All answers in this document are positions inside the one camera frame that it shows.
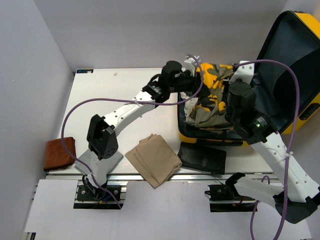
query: white board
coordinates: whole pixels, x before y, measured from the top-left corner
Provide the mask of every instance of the white board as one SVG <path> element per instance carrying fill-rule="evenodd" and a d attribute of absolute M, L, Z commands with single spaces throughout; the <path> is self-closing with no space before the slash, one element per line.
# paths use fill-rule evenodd
<path fill-rule="evenodd" d="M 73 209 L 76 180 L 41 180 L 26 232 L 35 240 L 248 240 L 250 212 L 211 213 L 207 183 L 166 182 L 153 189 L 130 181 L 122 210 Z M 254 222 L 257 239 L 272 239 L 280 216 L 261 203 Z M 306 221 L 285 223 L 280 240 L 310 238 Z"/>

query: black pouch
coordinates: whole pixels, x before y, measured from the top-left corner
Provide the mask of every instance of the black pouch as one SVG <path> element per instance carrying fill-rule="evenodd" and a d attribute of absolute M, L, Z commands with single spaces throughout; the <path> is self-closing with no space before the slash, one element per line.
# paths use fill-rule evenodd
<path fill-rule="evenodd" d="M 182 167 L 225 174 L 227 152 L 198 144 L 181 142 L 178 157 Z"/>

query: folded beige cloth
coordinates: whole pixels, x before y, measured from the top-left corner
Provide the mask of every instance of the folded beige cloth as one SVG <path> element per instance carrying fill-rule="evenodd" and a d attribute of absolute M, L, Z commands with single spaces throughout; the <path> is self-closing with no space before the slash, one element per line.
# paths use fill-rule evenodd
<path fill-rule="evenodd" d="M 167 181 L 182 165 L 180 158 L 163 137 L 156 134 L 140 140 L 139 144 L 128 151 L 125 156 L 154 188 Z"/>

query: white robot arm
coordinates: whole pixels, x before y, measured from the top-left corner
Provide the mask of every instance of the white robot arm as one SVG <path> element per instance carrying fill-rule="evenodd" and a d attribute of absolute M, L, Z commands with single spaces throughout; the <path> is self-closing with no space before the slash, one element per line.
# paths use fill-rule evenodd
<path fill-rule="evenodd" d="M 148 103 L 163 103 L 170 93 L 195 92 L 197 81 L 194 76 L 195 64 L 188 59 L 186 71 L 182 71 L 180 63 L 169 61 L 163 67 L 161 74 L 146 85 L 133 99 Z M 236 132 L 255 149 L 271 167 L 277 177 L 284 184 L 285 158 L 287 148 L 282 141 L 276 127 L 269 117 L 255 110 L 256 94 L 251 89 L 250 76 L 254 66 L 248 65 L 234 73 L 236 79 L 231 78 L 230 84 L 224 86 L 226 116 L 225 119 L 232 123 Z M 90 164 L 96 182 L 103 185 L 107 182 L 104 164 L 118 149 L 117 136 L 120 132 L 144 113 L 155 109 L 150 104 L 125 104 L 112 113 L 103 117 L 92 117 L 87 140 L 89 149 L 98 156 L 98 160 Z M 88 175 L 90 189 L 98 188 L 91 176 Z M 226 181 L 226 186 L 233 196 L 248 196 L 264 202 L 282 214 L 284 202 L 284 188 L 282 186 L 268 185 L 257 180 L 252 180 L 243 173 L 236 173 Z M 206 194 L 217 195 L 216 192 L 207 191 Z M 298 223 L 310 216 L 320 205 L 320 188 L 302 167 L 293 155 L 289 156 L 288 171 L 288 210 L 286 220 Z"/>

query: brown towel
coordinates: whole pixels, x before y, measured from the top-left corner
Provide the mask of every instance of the brown towel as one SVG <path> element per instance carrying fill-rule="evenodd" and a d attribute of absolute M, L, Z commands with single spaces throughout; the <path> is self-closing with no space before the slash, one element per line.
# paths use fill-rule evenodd
<path fill-rule="evenodd" d="M 167 181 L 182 165 L 180 158 L 163 137 L 156 134 L 140 140 L 125 156 L 154 188 Z"/>
<path fill-rule="evenodd" d="M 67 149 L 75 156 L 76 147 L 73 137 L 64 138 Z M 61 138 L 48 141 L 45 152 L 45 161 L 43 170 L 48 172 L 56 169 L 63 169 L 73 164 L 75 160 L 65 151 L 61 143 Z"/>

